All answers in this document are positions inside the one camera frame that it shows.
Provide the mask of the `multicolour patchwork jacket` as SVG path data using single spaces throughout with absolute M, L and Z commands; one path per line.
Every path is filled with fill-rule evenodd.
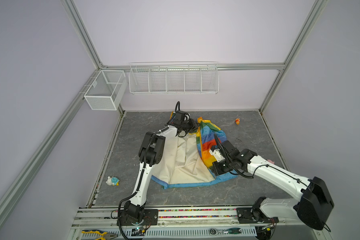
M 175 137 L 165 144 L 164 156 L 152 170 L 152 180 L 164 189 L 212 186 L 237 176 L 226 173 L 215 176 L 211 166 L 216 159 L 210 149 L 216 146 L 215 136 L 223 143 L 225 132 L 209 120 L 198 118 L 196 133 Z

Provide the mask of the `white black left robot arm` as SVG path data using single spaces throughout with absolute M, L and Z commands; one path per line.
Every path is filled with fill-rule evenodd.
M 122 199 L 118 206 L 118 225 L 124 221 L 140 224 L 144 221 L 147 192 L 152 177 L 152 170 L 157 167 L 164 156 L 165 144 L 168 140 L 180 137 L 181 133 L 195 133 L 200 124 L 184 111 L 176 110 L 165 127 L 147 132 L 139 150 L 139 174 L 133 193 Z

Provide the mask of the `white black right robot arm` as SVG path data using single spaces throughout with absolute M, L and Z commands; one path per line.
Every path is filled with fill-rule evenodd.
M 215 175 L 259 177 L 290 195 L 289 199 L 258 198 L 250 209 L 238 210 L 240 223 L 275 224 L 284 218 L 299 220 L 314 230 L 329 229 L 327 220 L 335 205 L 324 180 L 291 173 L 249 149 L 239 151 L 229 141 L 217 143 L 210 154 L 216 159 L 212 165 Z

